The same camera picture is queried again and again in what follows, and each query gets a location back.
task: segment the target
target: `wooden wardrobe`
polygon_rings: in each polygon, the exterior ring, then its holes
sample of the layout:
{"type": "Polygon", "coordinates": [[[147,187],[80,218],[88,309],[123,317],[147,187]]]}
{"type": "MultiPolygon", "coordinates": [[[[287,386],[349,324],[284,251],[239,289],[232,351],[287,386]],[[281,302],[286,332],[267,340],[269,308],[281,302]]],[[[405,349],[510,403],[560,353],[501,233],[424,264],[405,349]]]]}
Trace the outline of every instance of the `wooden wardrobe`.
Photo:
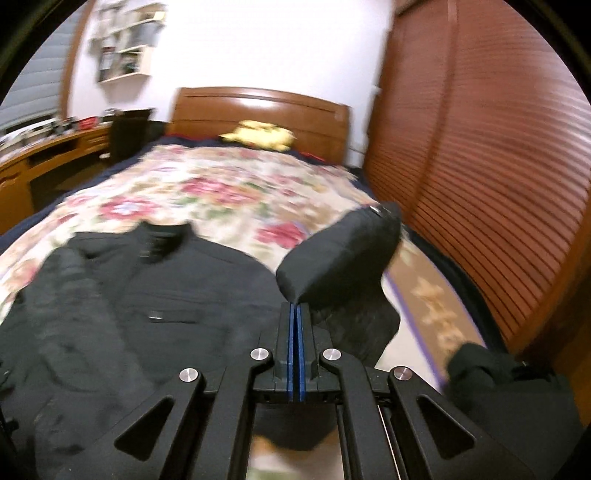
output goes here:
{"type": "Polygon", "coordinates": [[[504,0],[425,0],[395,17],[379,86],[364,164],[377,197],[472,277],[511,352],[569,375],[591,421],[579,84],[504,0]]]}

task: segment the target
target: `wardrobe door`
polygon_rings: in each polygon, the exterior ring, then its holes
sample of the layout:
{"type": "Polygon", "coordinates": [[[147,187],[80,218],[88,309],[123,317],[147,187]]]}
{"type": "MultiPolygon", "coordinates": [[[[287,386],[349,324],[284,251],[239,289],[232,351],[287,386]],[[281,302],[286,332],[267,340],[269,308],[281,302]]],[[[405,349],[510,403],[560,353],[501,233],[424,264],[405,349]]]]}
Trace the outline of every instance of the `wardrobe door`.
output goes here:
{"type": "Polygon", "coordinates": [[[504,0],[455,3],[453,80],[411,225],[475,280],[519,350],[582,253],[591,109],[558,55],[504,0]]]}
{"type": "Polygon", "coordinates": [[[368,131],[363,168],[379,199],[413,208],[441,114],[448,64],[447,0],[394,21],[368,131]]]}

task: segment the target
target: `triangular cutout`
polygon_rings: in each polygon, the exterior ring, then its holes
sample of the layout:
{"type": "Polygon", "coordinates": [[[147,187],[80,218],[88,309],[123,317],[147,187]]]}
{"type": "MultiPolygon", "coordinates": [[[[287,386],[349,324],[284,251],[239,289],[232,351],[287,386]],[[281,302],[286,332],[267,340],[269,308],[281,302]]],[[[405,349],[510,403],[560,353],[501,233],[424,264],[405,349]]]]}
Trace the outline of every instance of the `triangular cutout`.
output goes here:
{"type": "Polygon", "coordinates": [[[145,462],[156,445],[168,415],[174,407],[170,397],[162,399],[146,415],[135,422],[129,430],[115,440],[115,448],[145,462]]]}
{"type": "Polygon", "coordinates": [[[417,402],[441,458],[449,460],[474,448],[475,440],[472,435],[433,401],[421,395],[417,402]]]}

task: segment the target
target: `white wall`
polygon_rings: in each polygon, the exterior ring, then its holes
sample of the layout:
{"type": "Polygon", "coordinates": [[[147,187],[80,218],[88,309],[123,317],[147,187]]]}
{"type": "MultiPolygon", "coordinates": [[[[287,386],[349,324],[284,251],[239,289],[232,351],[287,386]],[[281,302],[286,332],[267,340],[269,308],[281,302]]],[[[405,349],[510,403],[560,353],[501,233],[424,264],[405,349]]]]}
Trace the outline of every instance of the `white wall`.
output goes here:
{"type": "MultiPolygon", "coordinates": [[[[128,8],[148,1],[130,0],[128,8]]],[[[91,15],[76,59],[69,114],[156,107],[168,121],[178,87],[244,86],[352,108],[350,146],[363,151],[392,0],[170,0],[152,77],[96,83],[91,15]]],[[[352,163],[361,155],[350,152],[352,163]]]]}

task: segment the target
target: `floral blanket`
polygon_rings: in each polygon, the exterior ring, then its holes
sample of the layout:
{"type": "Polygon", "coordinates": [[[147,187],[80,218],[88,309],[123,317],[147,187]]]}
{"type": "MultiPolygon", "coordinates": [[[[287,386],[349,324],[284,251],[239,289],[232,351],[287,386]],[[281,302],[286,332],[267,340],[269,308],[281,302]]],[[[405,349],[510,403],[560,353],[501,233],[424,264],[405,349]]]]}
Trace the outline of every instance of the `floral blanket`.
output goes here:
{"type": "Polygon", "coordinates": [[[374,201],[341,167],[249,148],[159,145],[136,165],[68,197],[0,257],[0,323],[47,255],[76,232],[125,232],[145,219],[195,232],[275,270],[287,252],[374,201]]]}

